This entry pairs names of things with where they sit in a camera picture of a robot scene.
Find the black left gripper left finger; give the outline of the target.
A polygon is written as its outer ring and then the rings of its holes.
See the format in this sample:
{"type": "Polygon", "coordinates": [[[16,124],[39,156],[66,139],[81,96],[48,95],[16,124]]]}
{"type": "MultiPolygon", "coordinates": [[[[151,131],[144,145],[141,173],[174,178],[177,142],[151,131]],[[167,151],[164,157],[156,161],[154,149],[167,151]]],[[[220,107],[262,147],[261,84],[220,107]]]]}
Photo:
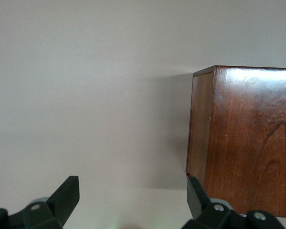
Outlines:
{"type": "Polygon", "coordinates": [[[79,177],[69,176],[48,198],[10,215],[0,208],[0,229],[62,229],[80,199],[79,177]]]}

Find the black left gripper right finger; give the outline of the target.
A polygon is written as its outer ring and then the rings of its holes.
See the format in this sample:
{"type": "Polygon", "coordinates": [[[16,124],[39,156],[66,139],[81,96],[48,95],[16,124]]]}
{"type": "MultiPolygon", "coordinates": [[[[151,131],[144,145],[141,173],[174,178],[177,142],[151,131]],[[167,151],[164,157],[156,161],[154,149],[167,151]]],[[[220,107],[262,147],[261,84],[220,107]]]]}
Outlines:
{"type": "Polygon", "coordinates": [[[192,219],[183,229],[282,229],[284,226],[272,214],[250,210],[236,213],[224,200],[210,199],[196,177],[187,179],[187,203],[192,219]]]}

